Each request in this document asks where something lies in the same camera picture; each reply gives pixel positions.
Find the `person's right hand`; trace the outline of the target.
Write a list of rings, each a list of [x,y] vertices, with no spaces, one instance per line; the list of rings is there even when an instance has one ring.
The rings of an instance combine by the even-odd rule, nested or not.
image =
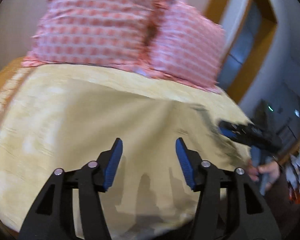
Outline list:
[[[269,190],[272,187],[272,185],[279,179],[281,174],[280,167],[275,161],[255,167],[253,166],[252,161],[249,160],[247,163],[246,171],[249,177],[254,182],[259,181],[258,176],[267,175],[268,182],[266,184],[266,190]]]

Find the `right forearm dark sleeve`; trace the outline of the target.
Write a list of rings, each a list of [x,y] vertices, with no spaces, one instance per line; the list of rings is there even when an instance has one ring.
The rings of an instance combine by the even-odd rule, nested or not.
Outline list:
[[[282,239],[300,239],[300,204],[290,202],[284,174],[280,174],[264,198],[277,222]]]

